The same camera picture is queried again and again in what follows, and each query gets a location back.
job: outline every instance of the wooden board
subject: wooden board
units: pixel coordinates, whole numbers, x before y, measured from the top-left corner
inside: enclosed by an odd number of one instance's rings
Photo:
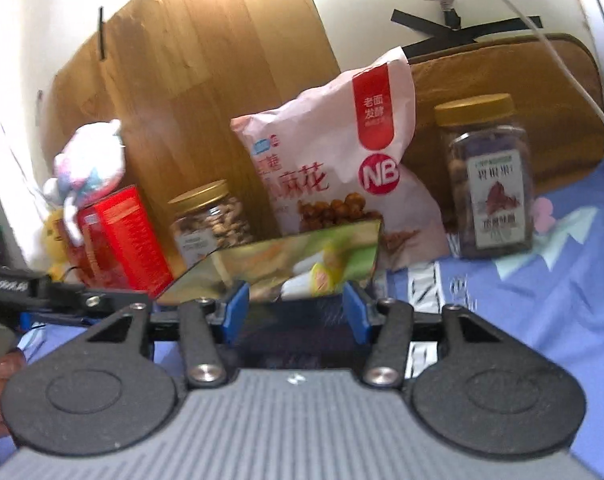
[[[277,107],[339,73],[312,0],[131,0],[56,76],[41,143],[49,164],[82,124],[122,120],[136,184],[174,272],[167,202],[225,178],[258,238],[278,235],[229,120]]]

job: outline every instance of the black round gripper plate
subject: black round gripper plate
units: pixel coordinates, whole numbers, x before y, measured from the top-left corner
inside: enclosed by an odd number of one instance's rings
[[[514,460],[568,446],[586,412],[577,381],[496,330],[463,342],[417,378],[411,402],[435,434],[464,450]]]
[[[153,362],[111,345],[52,354],[15,375],[2,414],[18,444],[64,456],[103,454],[144,439],[171,414],[175,384]]]

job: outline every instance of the plastic jar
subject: plastic jar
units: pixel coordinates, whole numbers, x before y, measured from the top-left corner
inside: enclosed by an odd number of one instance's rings
[[[435,107],[453,189],[462,258],[531,248],[534,197],[527,133],[509,94]]]
[[[173,236],[187,267],[216,249],[253,241],[242,203],[230,196],[225,180],[181,194],[169,206],[175,217]]]

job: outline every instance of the jar with gold lid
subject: jar with gold lid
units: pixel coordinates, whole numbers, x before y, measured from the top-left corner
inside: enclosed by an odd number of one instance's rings
[[[225,180],[192,189],[169,202],[175,242],[187,267],[216,249],[253,241],[243,205]]]
[[[532,245],[530,149],[510,94],[435,107],[442,129],[463,258],[496,258]]]

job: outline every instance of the snack bag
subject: snack bag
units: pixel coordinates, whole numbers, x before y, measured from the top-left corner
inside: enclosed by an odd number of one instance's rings
[[[253,158],[282,234],[383,219],[384,267],[449,253],[437,203],[400,165],[415,131],[413,76],[401,48],[231,127]]]

